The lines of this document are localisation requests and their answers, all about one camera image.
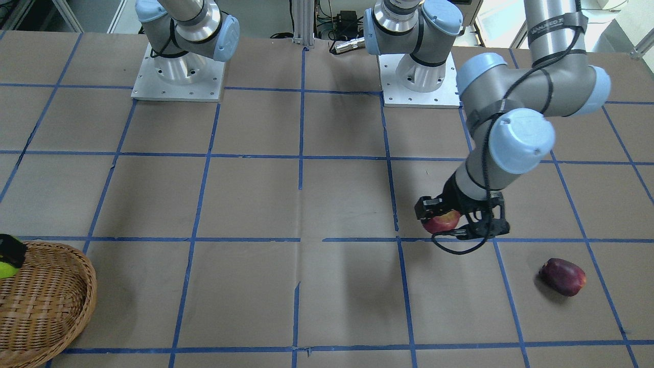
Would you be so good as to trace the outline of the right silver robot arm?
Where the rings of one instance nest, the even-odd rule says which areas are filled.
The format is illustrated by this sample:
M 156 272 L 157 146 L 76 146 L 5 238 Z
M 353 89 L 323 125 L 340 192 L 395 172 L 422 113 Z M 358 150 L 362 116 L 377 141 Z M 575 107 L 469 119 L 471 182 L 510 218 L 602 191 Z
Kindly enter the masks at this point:
M 144 36 L 2 33 L 2 247 L 198 241 L 236 19 L 138 1 Z

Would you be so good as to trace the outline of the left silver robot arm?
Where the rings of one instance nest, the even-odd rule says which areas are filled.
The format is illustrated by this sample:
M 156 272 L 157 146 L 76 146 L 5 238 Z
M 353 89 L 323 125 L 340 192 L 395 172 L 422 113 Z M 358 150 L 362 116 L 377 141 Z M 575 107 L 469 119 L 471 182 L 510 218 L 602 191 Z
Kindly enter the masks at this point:
M 458 98 L 476 146 L 440 195 L 418 199 L 416 218 L 427 232 L 458 240 L 507 234 L 502 191 L 553 149 L 548 118 L 589 114 L 603 106 L 611 79 L 588 63 L 588 18 L 581 8 L 580 1 L 525 2 L 528 69 L 511 69 L 493 52 L 458 68 Z M 366 49 L 372 55 L 401 55 L 394 71 L 399 85 L 433 93 L 447 78 L 463 18 L 449 1 L 378 1 L 363 17 Z

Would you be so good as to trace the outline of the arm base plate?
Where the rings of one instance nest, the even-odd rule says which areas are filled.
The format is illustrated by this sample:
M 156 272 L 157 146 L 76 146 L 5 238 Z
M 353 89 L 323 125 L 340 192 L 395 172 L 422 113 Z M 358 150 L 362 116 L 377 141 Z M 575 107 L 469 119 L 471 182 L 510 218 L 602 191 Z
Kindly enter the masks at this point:
M 150 44 L 131 97 L 149 102 L 220 102 L 226 63 L 196 54 L 152 58 Z
M 378 56 L 386 107 L 456 109 L 460 97 L 452 54 L 437 67 L 415 63 L 409 54 Z

